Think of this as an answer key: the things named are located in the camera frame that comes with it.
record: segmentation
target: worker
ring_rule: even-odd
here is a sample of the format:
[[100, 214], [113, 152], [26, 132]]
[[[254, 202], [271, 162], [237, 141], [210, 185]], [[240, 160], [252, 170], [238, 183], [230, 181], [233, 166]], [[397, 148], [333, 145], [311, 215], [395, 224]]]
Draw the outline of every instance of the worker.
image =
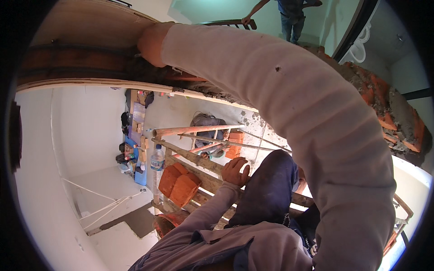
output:
[[[199, 113], [193, 117], [190, 126], [216, 126], [216, 125], [226, 125], [226, 121], [220, 118], [216, 118], [213, 115], [208, 115], [204, 113]], [[215, 131], [204, 131], [197, 132], [199, 137], [214, 138]], [[216, 139], [227, 140], [229, 138], [229, 131], [217, 130]], [[205, 141], [201, 139], [196, 139], [194, 146], [200, 148], [206, 145], [210, 145], [212, 142]], [[211, 160], [213, 158], [220, 158], [225, 154], [225, 150], [222, 149], [222, 144], [209, 147], [207, 149], [200, 150], [198, 154], [205, 159]]]
[[[353, 85], [302, 47], [227, 26], [158, 23], [144, 29], [138, 48], [154, 66], [206, 78], [258, 109], [293, 156], [273, 152], [277, 158], [264, 161], [260, 178], [255, 172], [247, 183], [228, 228], [213, 230], [250, 170], [240, 173], [243, 158], [226, 164], [215, 196], [144, 252], [131, 271], [379, 267], [395, 223], [396, 183], [378, 118]], [[296, 164], [320, 213], [314, 255], [286, 215]]]
[[[241, 22], [244, 25], [248, 24], [252, 15], [269, 1], [270, 0], [260, 0], [259, 3], [253, 7], [252, 11], [250, 11], [249, 15], [244, 17]], [[277, 0], [277, 5], [280, 11], [283, 38], [298, 45], [298, 40], [306, 18], [303, 9], [306, 7], [319, 7], [322, 5], [322, 2], [320, 0]]]

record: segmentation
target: bottle label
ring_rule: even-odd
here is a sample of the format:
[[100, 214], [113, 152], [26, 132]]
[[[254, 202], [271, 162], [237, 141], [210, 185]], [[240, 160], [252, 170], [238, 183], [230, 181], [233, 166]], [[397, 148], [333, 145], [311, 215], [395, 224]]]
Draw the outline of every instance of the bottle label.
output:
[[155, 161], [151, 160], [151, 169], [155, 171], [162, 171], [164, 168], [164, 160], [163, 161]]

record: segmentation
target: toilet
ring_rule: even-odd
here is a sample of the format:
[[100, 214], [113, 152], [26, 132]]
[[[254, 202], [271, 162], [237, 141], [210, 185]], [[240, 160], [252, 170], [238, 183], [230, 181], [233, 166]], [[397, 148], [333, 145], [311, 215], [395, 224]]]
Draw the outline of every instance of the toilet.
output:
[[353, 45], [351, 45], [350, 49], [347, 51], [341, 61], [339, 61], [339, 64], [343, 64], [345, 62], [362, 63], [365, 61], [366, 51], [363, 44], [367, 42], [370, 37], [370, 29], [371, 24], [367, 23], [360, 35], [354, 41]]

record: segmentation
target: water bottle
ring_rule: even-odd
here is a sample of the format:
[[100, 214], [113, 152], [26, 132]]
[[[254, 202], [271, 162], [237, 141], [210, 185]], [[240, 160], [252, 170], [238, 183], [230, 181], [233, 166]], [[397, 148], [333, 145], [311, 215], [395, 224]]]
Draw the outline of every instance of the water bottle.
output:
[[160, 183], [161, 176], [163, 174], [164, 169], [164, 153], [161, 150], [161, 145], [155, 145], [155, 150], [151, 155], [151, 170], [152, 170], [152, 185], [156, 187], [152, 187], [153, 194], [157, 194], [158, 192], [158, 184]]

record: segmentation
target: jeans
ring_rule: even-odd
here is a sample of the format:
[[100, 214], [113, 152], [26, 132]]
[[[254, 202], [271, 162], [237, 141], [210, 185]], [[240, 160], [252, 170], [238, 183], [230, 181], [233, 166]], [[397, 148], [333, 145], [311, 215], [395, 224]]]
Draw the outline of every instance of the jeans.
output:
[[290, 43], [298, 45], [298, 39], [300, 38], [301, 31], [303, 30], [305, 17], [303, 16], [300, 19], [292, 19], [281, 13], [280, 19], [282, 20], [283, 38]]
[[283, 150], [271, 152], [250, 178], [226, 228], [255, 225], [262, 221], [284, 224], [300, 235], [306, 248], [312, 246], [319, 211], [314, 204], [297, 218], [285, 219], [293, 191], [299, 184], [298, 166]]

